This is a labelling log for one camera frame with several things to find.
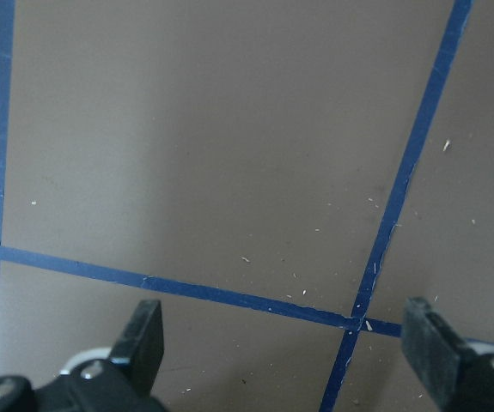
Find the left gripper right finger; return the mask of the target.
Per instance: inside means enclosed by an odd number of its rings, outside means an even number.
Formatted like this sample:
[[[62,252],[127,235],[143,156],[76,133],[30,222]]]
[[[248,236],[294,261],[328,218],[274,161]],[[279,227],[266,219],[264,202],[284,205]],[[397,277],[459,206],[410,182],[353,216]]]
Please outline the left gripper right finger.
[[[441,411],[494,411],[494,343],[459,335],[421,297],[406,300],[401,349]]]

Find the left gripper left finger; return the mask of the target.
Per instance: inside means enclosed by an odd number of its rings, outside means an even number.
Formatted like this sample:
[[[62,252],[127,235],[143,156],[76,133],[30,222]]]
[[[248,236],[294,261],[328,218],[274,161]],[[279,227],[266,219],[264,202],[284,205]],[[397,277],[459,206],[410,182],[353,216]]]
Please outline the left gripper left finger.
[[[23,376],[0,376],[0,411],[163,411],[151,395],[163,355],[162,304],[142,300],[108,354],[37,389]]]

